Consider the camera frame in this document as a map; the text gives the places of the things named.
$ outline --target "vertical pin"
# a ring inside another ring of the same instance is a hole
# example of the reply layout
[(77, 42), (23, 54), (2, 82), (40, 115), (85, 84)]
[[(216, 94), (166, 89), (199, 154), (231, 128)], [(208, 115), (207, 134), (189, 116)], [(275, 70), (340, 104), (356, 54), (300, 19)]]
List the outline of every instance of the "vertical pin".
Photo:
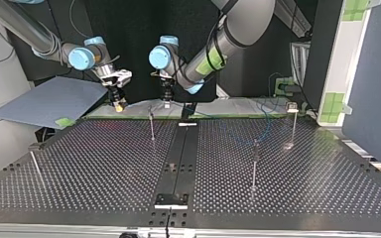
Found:
[(295, 143), (295, 134), (296, 134), (296, 125), (297, 125), (297, 115), (299, 113), (299, 107), (297, 105), (296, 102), (287, 102), (287, 113), (292, 113), (292, 114), (295, 114), (295, 120), (294, 120), (294, 123), (293, 123), (293, 133), (292, 133), (292, 139), (290, 142), (286, 143), (284, 145), (284, 149), (286, 150), (291, 150)]
[(150, 108), (148, 109), (148, 116), (150, 118), (150, 125), (151, 125), (151, 140), (155, 141), (156, 136), (154, 135), (154, 114), (151, 111), (151, 108), (152, 107), (150, 106)]
[(256, 168), (258, 161), (261, 159), (260, 157), (260, 151), (259, 151), (259, 142), (255, 139), (254, 145), (253, 145), (253, 174), (252, 174), (252, 191), (255, 192), (257, 189), (256, 186)]
[(43, 179), (42, 172), (40, 171), (39, 164), (37, 163), (36, 156), (34, 155), (34, 152), (30, 152), (30, 155), (32, 156), (34, 166), (36, 167), (37, 174), (40, 177), (40, 180), (42, 181), (43, 187), (45, 187), (45, 180)]

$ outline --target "dark background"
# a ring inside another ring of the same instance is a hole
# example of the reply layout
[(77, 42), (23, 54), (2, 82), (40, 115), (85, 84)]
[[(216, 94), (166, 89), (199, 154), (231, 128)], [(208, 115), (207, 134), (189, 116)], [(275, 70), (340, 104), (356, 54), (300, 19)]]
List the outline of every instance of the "dark background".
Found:
[[(82, 45), (84, 37), (74, 31), (68, 19), (70, 2), (47, 0), (39, 5), (23, 6), (63, 41)], [(297, 2), (313, 24), (318, 0)], [(73, 20), (78, 28), (87, 35), (102, 36), (112, 56), (121, 56), (116, 66), (133, 72), (133, 80), (125, 87), (130, 103), (160, 97), (160, 81), (150, 76), (154, 69), (148, 54), (161, 35), (179, 37), (181, 55), (191, 60), (205, 45), (217, 17), (218, 10), (209, 0), (76, 0), (73, 8)], [(29, 80), (40, 83), (54, 75), (93, 80), (89, 76), (91, 72), (83, 74), (68, 70), (58, 62), (38, 59), (21, 40), (16, 37), (13, 40)], [(279, 72), (291, 76), (290, 41), (297, 40), (274, 16), (261, 40), (231, 57), (225, 70), (214, 76), (232, 96), (268, 95), (269, 75)], [(212, 101), (215, 84), (214, 79), (195, 96), (178, 86), (175, 99)]]

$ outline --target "blue panel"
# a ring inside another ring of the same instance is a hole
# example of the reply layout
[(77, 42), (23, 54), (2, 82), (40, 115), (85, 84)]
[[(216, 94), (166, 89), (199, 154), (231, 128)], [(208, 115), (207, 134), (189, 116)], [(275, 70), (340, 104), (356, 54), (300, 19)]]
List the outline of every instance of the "blue panel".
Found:
[(179, 46), (179, 39), (175, 36), (162, 36), (160, 38), (160, 44), (171, 44)]
[(156, 69), (164, 69), (169, 66), (172, 56), (169, 49), (164, 46), (157, 46), (150, 52), (150, 64)]
[(187, 92), (190, 94), (196, 94), (203, 87), (204, 82), (205, 82), (205, 80), (201, 80), (198, 84), (195, 84), (193, 87), (188, 88)]
[(0, 119), (62, 129), (57, 120), (77, 120), (106, 92), (99, 83), (56, 77), (1, 107)]
[(87, 48), (75, 48), (69, 53), (69, 63), (78, 70), (91, 69), (95, 65), (94, 54)]
[(381, 162), (381, 5), (372, 9), (343, 134)]
[(10, 0), (10, 1), (16, 2), (16, 3), (39, 4), (39, 3), (43, 3), (45, 0)]
[(106, 45), (106, 43), (104, 42), (102, 37), (95, 37), (95, 38), (87, 39), (87, 40), (84, 41), (84, 44), (86, 46), (89, 46), (89, 45), (98, 45), (98, 44)]

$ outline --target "robotic arm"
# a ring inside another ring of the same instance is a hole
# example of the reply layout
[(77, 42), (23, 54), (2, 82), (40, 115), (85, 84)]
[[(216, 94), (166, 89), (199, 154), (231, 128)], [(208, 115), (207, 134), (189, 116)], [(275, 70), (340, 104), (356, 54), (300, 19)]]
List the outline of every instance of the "robotic arm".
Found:
[(46, 60), (60, 61), (78, 70), (91, 69), (113, 95), (116, 111), (122, 111), (126, 101), (121, 88), (132, 77), (128, 70), (116, 70), (101, 37), (84, 41), (84, 46), (62, 43), (47, 27), (33, 19), (16, 3), (41, 3), (43, 0), (0, 0), (0, 22), (32, 47), (34, 54)]
[(149, 56), (150, 64), (163, 81), (176, 80), (190, 94), (197, 93), (204, 79), (225, 67), (227, 58), (255, 44), (271, 22), (276, 0), (211, 0), (225, 20), (218, 32), (190, 62), (179, 56), (179, 39), (162, 36)]

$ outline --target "perforated metal table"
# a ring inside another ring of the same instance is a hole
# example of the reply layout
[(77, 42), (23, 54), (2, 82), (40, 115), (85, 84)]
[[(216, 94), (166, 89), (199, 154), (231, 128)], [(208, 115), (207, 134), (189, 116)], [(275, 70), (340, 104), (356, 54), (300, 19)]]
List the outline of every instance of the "perforated metal table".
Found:
[[(310, 119), (294, 139), (292, 118), (271, 119), (252, 189), (251, 142), (267, 127), (159, 120), (152, 141), (147, 120), (85, 120), (3, 169), (0, 229), (381, 232), (381, 173)], [(188, 209), (155, 209), (162, 193)]]

